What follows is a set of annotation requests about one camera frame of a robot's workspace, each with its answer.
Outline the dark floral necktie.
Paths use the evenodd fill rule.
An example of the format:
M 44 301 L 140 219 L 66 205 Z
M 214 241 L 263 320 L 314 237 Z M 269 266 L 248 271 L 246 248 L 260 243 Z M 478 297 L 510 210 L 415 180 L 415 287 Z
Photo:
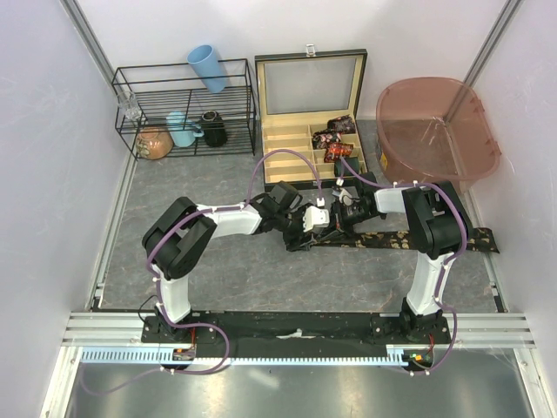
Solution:
M 299 250 L 309 250 L 314 246 L 401 249 L 421 253 L 425 249 L 409 230 L 358 233 L 338 228 L 314 235 L 311 239 L 301 243 Z M 493 231 L 486 227 L 475 227 L 467 234 L 466 250 L 478 253 L 500 252 Z

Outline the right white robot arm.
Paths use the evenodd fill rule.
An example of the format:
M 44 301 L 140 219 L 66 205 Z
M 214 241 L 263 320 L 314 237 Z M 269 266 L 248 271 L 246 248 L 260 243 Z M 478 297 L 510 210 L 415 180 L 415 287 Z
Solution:
M 343 233 L 365 220 L 403 213 L 418 252 L 413 283 L 403 299 L 395 332 L 408 342 L 448 341 L 443 293 L 454 260 L 466 250 L 471 223 L 450 182 L 380 188 L 368 172 L 354 182 L 352 196 L 339 179 L 331 221 Z

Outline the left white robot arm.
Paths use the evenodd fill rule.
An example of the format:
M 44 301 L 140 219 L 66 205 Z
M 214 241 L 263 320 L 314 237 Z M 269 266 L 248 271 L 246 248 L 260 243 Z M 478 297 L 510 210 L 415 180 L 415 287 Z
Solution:
M 285 248 L 294 252 L 312 246 L 317 234 L 329 225 L 324 198 L 304 204 L 299 191 L 284 181 L 269 192 L 229 206 L 176 199 L 142 238 L 146 269 L 156 283 L 155 312 L 161 333 L 172 342 L 190 335 L 189 274 L 211 241 L 278 231 Z

